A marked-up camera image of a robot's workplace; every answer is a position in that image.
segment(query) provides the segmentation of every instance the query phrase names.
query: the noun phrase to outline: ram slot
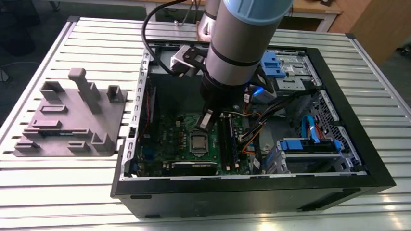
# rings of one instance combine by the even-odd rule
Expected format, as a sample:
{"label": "ram slot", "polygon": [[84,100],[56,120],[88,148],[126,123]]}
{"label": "ram slot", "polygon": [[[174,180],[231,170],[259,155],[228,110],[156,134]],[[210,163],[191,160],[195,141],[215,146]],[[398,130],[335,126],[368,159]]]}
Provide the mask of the ram slot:
{"label": "ram slot", "polygon": [[220,118],[218,121],[222,169],[231,171],[238,162],[238,144],[234,132],[232,120],[230,117]]}

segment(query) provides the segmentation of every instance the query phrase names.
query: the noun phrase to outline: orange wire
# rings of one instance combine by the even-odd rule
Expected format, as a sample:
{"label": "orange wire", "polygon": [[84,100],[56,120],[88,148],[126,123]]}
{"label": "orange wire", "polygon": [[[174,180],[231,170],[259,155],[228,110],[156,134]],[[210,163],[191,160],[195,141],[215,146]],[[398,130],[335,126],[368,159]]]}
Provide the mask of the orange wire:
{"label": "orange wire", "polygon": [[252,115],[252,113],[248,113],[248,112],[246,111],[247,106],[248,106],[248,103],[244,104],[243,113],[244,113],[246,115],[250,116],[250,115]]}
{"label": "orange wire", "polygon": [[254,152],[243,152],[243,153],[246,153],[246,154],[250,154],[250,155],[255,155],[255,153]]}
{"label": "orange wire", "polygon": [[246,146],[243,147],[243,150],[242,150],[242,153],[244,153],[248,145],[251,144],[252,140],[255,139],[255,137],[258,136],[259,132],[263,130],[263,126],[262,128],[259,129],[259,131],[255,133],[255,135],[252,136],[252,138],[250,139],[248,143],[246,144]]}

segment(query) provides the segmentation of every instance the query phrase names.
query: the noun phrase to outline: blue drive bracket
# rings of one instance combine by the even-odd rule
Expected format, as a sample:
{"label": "blue drive bracket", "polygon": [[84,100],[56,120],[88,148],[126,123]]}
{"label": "blue drive bracket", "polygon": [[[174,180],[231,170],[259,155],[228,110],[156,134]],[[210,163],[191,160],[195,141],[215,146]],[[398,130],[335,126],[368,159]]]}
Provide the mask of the blue drive bracket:
{"label": "blue drive bracket", "polygon": [[276,57],[276,53],[266,51],[260,60],[263,71],[268,78],[286,78],[287,74],[282,69],[282,61]]}

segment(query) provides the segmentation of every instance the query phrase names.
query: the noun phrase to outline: motherboard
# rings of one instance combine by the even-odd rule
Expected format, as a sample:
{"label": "motherboard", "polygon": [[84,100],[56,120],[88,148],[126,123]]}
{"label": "motherboard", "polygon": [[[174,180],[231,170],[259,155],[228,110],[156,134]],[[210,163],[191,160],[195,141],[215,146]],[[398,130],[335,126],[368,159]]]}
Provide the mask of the motherboard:
{"label": "motherboard", "polygon": [[248,156],[236,138],[242,118],[223,114],[210,133],[195,128],[200,114],[162,115],[148,127],[138,150],[135,171],[140,176],[250,174]]}

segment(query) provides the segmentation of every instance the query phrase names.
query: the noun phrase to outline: wooden desk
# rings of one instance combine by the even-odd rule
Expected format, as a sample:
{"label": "wooden desk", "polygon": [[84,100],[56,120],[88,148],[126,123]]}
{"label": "wooden desk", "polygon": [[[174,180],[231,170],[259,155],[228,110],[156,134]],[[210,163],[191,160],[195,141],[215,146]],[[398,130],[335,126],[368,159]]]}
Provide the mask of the wooden desk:
{"label": "wooden desk", "polygon": [[[171,0],[143,0],[146,5],[147,13],[160,4],[170,2]],[[203,5],[207,0],[202,0],[200,9],[204,9]],[[178,5],[171,6],[170,8],[176,9],[188,9],[191,1],[186,1]],[[322,22],[316,28],[318,32],[327,32],[336,16],[342,14],[343,11],[336,3],[332,3],[330,7],[320,4],[319,1],[310,0],[294,0],[292,4],[292,14],[287,14],[287,17],[300,17],[300,18],[315,18],[320,19]]]}
{"label": "wooden desk", "polygon": [[[162,5],[171,0],[59,0],[61,2],[76,2],[76,3],[91,3],[91,4],[104,4],[104,5],[122,5],[122,6],[142,6],[146,8],[146,12],[150,13],[155,7]],[[199,10],[204,10],[204,3],[207,0],[202,0]],[[188,9],[191,1],[186,1],[180,4],[171,6],[172,9]],[[292,4],[292,14],[287,17],[300,17],[300,18],[315,18],[320,19],[319,26],[316,28],[318,32],[327,32],[336,16],[342,14],[343,11],[336,3],[332,3],[330,7],[322,5],[318,1],[308,0],[294,0]]]}

